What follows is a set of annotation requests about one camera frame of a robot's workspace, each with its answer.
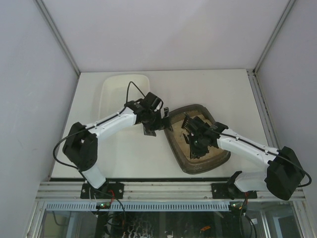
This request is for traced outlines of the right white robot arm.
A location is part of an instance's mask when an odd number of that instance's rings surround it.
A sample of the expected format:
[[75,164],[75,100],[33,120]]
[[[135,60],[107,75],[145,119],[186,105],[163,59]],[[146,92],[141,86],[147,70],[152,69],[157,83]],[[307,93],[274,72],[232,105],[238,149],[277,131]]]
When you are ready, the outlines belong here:
[[279,199],[289,200],[306,175],[289,147],[277,149],[261,145],[222,123],[208,125],[198,118],[183,123],[182,127],[188,131],[186,139],[192,158],[205,155],[208,147],[215,147],[237,154],[260,168],[256,172],[237,171],[227,182],[230,193],[268,190]]

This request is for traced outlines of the brown translucent litter box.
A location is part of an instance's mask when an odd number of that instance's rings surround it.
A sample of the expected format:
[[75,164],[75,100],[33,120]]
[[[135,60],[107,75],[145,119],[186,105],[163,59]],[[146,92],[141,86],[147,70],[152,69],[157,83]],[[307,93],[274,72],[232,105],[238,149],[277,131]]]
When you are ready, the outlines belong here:
[[198,116],[209,125],[215,123],[208,109],[200,104],[183,106],[169,112],[173,131],[165,129],[164,132],[181,170],[187,174],[196,175],[211,171],[227,162],[231,156],[229,151],[210,146],[208,147],[208,153],[204,156],[194,159],[190,158],[190,146],[184,138],[184,134],[187,131],[181,128],[185,115],[191,118]]

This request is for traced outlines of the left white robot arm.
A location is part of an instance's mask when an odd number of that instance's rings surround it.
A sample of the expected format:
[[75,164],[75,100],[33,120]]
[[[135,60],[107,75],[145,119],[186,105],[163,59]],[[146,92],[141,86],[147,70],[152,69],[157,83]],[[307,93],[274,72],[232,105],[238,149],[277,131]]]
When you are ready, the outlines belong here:
[[162,103],[160,99],[129,101],[123,109],[100,121],[88,125],[73,124],[62,148],[64,155],[93,188],[101,188],[106,177],[97,165],[99,142],[137,124],[143,125],[144,135],[148,136],[156,136],[158,130],[173,131],[169,108],[165,107],[164,115],[161,115]]

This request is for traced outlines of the black slotted litter scoop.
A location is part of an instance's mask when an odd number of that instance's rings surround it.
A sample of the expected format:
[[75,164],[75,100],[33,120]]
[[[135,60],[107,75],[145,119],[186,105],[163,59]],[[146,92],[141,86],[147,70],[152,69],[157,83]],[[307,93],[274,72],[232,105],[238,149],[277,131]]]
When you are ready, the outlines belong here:
[[192,121],[192,119],[186,113],[184,114],[184,116],[185,116],[185,118],[183,120],[181,128],[187,132],[187,134],[183,133],[185,142],[187,144],[190,144],[190,137],[193,136],[192,129],[190,126],[190,122]]

